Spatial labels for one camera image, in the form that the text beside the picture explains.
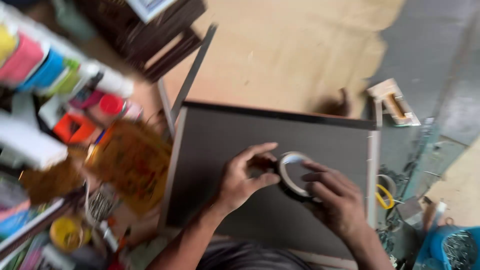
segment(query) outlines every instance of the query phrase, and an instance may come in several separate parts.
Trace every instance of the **hand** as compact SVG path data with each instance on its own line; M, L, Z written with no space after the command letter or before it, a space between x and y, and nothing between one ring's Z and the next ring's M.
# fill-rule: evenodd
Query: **hand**
M370 230L363 208L360 188L341 172L327 166L304 162L314 172L304 175L307 190L319 198L319 205L304 204L312 213L347 244L359 233Z
M225 164L222 183L212 207L220 208L228 215L239 208L257 190L277 184L280 176L266 172L276 161L269 152L277 147L277 143L265 143L250 146ZM265 173L252 178L249 169L256 167Z

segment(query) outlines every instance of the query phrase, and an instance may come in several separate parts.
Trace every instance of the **left hand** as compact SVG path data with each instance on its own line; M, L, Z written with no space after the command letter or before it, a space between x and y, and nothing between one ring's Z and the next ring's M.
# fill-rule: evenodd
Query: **left hand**
M278 146L277 143L264 143L250 146L225 164L222 183L212 207L228 215L239 208L257 190L277 184L280 176L266 172L276 161L271 150ZM252 178L249 169L255 167L265 173Z

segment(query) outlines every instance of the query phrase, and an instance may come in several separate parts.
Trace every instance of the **right hand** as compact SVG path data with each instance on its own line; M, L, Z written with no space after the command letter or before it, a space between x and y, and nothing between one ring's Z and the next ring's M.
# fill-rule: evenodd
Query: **right hand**
M363 207L364 196L360 188L341 172L315 162L304 162L312 173L302 177L307 191L319 198L321 204L304 203L314 216L348 243L368 226Z

